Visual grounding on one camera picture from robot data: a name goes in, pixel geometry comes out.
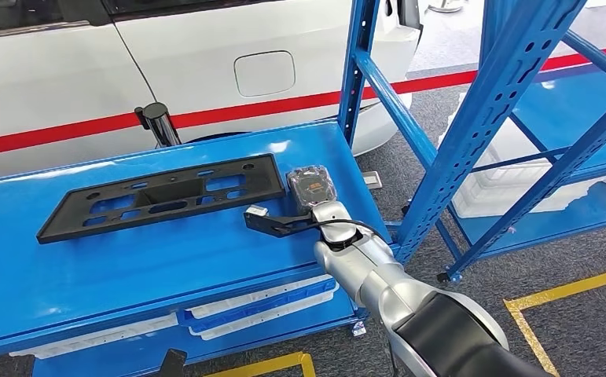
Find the black metal bracket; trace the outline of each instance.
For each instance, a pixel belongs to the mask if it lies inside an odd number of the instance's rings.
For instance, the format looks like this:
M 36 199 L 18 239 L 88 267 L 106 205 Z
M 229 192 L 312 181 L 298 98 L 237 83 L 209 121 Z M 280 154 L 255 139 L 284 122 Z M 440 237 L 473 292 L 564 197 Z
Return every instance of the black metal bracket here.
M 169 170 L 71 190 L 36 238 L 69 240 L 281 198 L 273 155 Z
M 244 212 L 244 223 L 250 229 L 281 238 L 295 232 L 297 230 L 296 225 L 311 225 L 314 224 L 314 221 L 311 212 L 302 216 L 270 217 L 253 214 L 247 210 Z

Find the car door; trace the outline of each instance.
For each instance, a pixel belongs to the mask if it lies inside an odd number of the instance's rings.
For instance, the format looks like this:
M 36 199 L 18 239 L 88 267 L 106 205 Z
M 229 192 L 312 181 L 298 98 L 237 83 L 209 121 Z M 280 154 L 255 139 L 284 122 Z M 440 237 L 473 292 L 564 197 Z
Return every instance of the car door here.
M 339 90 L 351 0 L 104 1 L 157 100 L 183 115 L 174 116 L 183 141 L 337 113 L 332 105 L 194 126 L 184 116 Z M 373 55 L 391 81 L 400 81 L 419 34 L 398 23 L 393 7 L 395 0 L 381 4 Z M 382 113 L 375 124 L 359 120 L 358 127 L 390 122 Z M 395 126 L 389 130 L 390 137 Z
M 0 176 L 152 148 L 150 102 L 100 0 L 0 0 Z

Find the shelf caster wheel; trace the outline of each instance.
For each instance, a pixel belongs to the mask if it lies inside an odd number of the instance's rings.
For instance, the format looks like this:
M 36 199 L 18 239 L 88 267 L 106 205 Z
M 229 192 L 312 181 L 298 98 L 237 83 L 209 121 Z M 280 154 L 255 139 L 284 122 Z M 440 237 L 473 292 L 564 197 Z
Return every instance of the shelf caster wheel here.
M 440 273 L 439 275 L 437 275 L 437 281 L 441 284 L 448 284 L 450 282 L 448 273 Z
M 448 284 L 458 283 L 462 280 L 462 275 L 449 275 L 448 273 L 440 273 L 437 275 L 437 281 L 440 282 L 444 287 Z

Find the perforated metal post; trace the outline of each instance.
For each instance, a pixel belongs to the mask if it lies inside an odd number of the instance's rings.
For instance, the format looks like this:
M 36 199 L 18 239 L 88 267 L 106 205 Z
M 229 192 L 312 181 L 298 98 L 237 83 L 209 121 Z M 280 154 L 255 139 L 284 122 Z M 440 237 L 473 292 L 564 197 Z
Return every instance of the perforated metal post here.
M 409 261 L 439 219 L 584 4 L 521 0 L 514 6 L 412 199 L 398 233 L 400 262 Z
M 483 27 L 481 28 L 481 53 L 479 66 L 483 65 L 488 53 L 497 40 L 504 22 L 511 14 L 517 0 L 485 0 L 483 4 Z
M 349 39 L 347 40 L 347 53 L 344 57 L 340 113 L 337 116 L 337 121 L 343 128 L 344 136 L 350 146 L 354 143 L 358 110 L 361 107 L 361 97 L 365 85 L 365 76 L 356 65 L 355 54 L 357 51 L 369 53 L 372 50 L 378 8 L 378 0 L 354 0 L 351 7 Z

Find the cable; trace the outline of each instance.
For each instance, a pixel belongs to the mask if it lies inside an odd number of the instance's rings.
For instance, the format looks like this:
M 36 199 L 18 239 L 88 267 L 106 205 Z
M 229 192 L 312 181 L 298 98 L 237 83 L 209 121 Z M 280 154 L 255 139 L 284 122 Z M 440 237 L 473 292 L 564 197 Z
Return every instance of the cable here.
M 386 244 L 388 244 L 388 242 L 386 241 L 386 239 L 381 235 L 381 233 L 379 233 L 376 229 L 374 229 L 372 226 L 367 225 L 364 222 L 361 221 L 356 221 L 356 220 L 351 220 L 348 218 L 336 218 L 333 220 L 325 220 L 325 221 L 321 221 L 321 222 L 315 222 L 314 224 L 309 224 L 309 225 L 305 225 L 305 226 L 300 226 L 298 228 L 289 228 L 289 227 L 285 227 L 287 229 L 290 229 L 291 232 L 289 232 L 287 234 L 287 236 L 290 236 L 292 234 L 296 234 L 296 233 L 300 233 L 300 232 L 304 232 L 308 229 L 319 229 L 321 228 L 322 225 L 329 225 L 329 224 L 353 224 L 353 225 L 358 225 L 358 226 L 362 226 L 363 228 L 368 229 L 370 232 L 374 233 L 375 236 L 381 238 L 382 241 L 384 241 Z

